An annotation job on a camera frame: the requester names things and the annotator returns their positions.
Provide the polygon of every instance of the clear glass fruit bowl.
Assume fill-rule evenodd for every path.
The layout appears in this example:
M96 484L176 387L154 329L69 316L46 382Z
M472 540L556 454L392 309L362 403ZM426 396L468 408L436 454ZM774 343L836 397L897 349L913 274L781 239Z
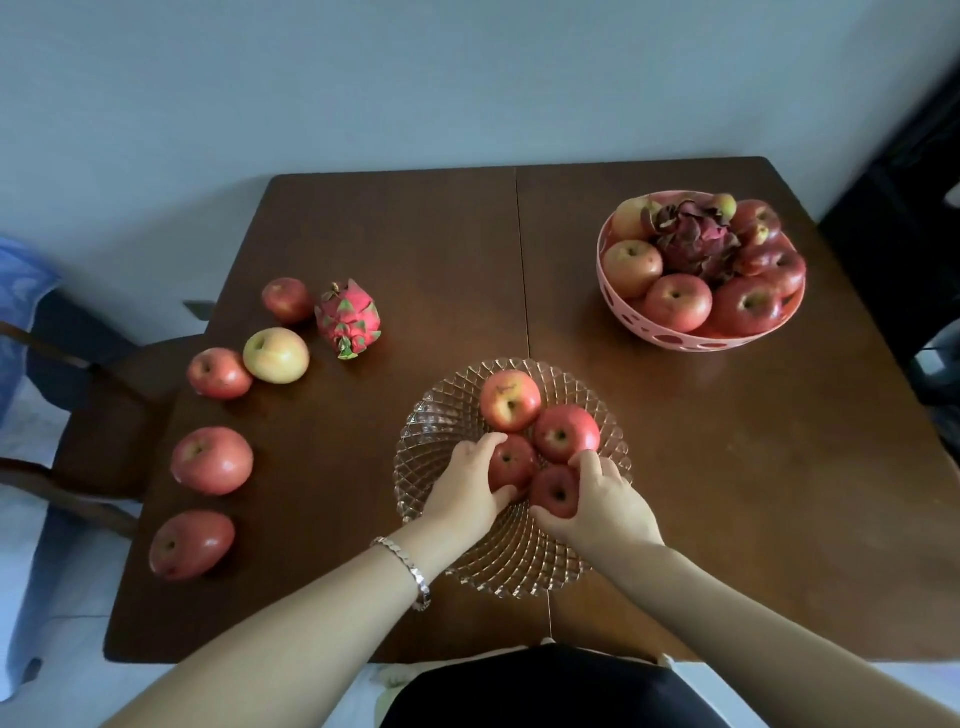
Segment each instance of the clear glass fruit bowl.
M450 462L454 446L492 432L480 414L480 390L497 372L519 369L537 383L543 406L577 404L600 427L600 454L633 482L629 448L616 418L597 394L575 376L533 359L495 359L474 364L437 382L423 395L396 444L394 493L404 522L418 518L433 484ZM546 461L540 459L540 465ZM537 528L524 500L507 508L490 533L449 570L462 584L505 597L536 595L576 581L589 566L577 553Z

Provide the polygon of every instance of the brown table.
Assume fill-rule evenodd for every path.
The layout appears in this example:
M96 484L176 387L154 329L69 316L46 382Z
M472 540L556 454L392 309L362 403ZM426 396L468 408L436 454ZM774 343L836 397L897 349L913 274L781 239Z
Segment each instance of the brown table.
M779 211L807 257L804 305L743 349L657 349L601 298L593 249L626 197L728 190ZM210 322L242 347L271 324L278 276L321 290L354 277L384 316L380 342L338 362L307 326L301 381L227 404L180 395L160 451L202 425L253 445L251 482L210 500L158 462L107 635L109 659L170 663L399 526L391 473L411 406L495 356L587 381L627 434L636 487L667 542L787 617L868 658L960 657L960 489L869 315L765 159L731 158L275 178ZM182 585L147 568L152 534L187 507L237 522L233 552ZM550 631L618 654L691 654L591 573L547 597L497 599L442 577L383 661L462 657Z

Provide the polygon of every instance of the wrist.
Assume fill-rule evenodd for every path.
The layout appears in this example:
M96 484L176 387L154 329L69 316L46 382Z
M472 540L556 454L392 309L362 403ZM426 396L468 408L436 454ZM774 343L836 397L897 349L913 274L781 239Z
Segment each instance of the wrist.
M410 521L390 538L407 552L428 582L446 571L473 546L473 543L466 543L463 529L432 516Z
M630 544L622 552L596 565L622 592L632 596L637 606L646 608L647 597L672 593L670 584L683 569L685 558L678 551L656 543Z

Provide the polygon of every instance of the bracelet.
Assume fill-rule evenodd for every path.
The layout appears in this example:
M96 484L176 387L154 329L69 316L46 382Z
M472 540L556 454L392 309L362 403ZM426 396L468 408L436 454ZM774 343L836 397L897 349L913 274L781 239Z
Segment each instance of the bracelet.
M413 604L413 609L415 612L422 612L427 607L430 606L430 587L427 586L426 579L423 578L423 574L420 573L420 570L414 566L414 563L410 560L410 557L403 551L402 548L397 546L390 539L385 539L382 536L378 539L373 539L371 546L385 546L388 548L396 558L403 562L403 566L410 571L410 575L414 577L414 581L417 582L417 588L420 589L420 596L417 597L417 601Z

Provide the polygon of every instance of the pink plastic bowl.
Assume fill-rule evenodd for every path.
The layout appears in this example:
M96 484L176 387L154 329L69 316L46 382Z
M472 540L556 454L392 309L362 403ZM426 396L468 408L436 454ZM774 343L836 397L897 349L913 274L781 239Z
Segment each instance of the pink plastic bowl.
M706 192L687 192L683 190L654 192L650 197L656 202L664 203L675 195L681 194L688 194L694 199L710 197ZM649 341L651 344L656 344L664 349L672 349L674 352L720 352L724 349L742 347L744 344L749 344L767 334L773 333L786 324L786 322L793 318L793 315L797 312L797 309L800 308L800 304L804 300L806 282L804 282L803 287L791 296L784 305L783 318L779 324L769 331L764 331L754 336L746 336L742 339L723 336L714 331L709 331L707 324L704 324L692 333L678 333L670 328L664 328L637 313L632 306L616 295L611 285L607 282L607 276L603 272L603 266L600 264L600 261L603 259L603 253L607 251L609 246L618 242L613 238L612 222L613 215L611 214L611 216L607 218L607 222L603 224L603 228L600 229L600 237L597 239L597 279L600 281L600 290L603 291L604 299L607 301L607 305L617 320L641 339ZM777 239L783 240L791 248L793 247L793 243L790 242L790 238L786 236L786 233L781 232Z

